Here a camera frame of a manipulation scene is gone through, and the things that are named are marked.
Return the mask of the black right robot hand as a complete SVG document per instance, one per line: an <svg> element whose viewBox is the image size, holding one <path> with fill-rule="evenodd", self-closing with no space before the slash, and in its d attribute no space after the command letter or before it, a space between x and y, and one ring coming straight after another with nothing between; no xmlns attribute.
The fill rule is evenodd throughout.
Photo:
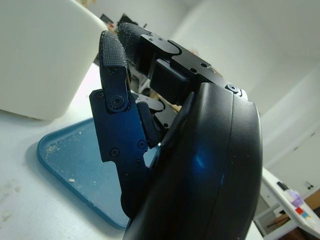
<svg viewBox="0 0 320 240"><path fill-rule="evenodd" d="M244 90L172 40L105 30L90 105L115 163L126 240L243 240L260 195L263 141Z"/></svg>

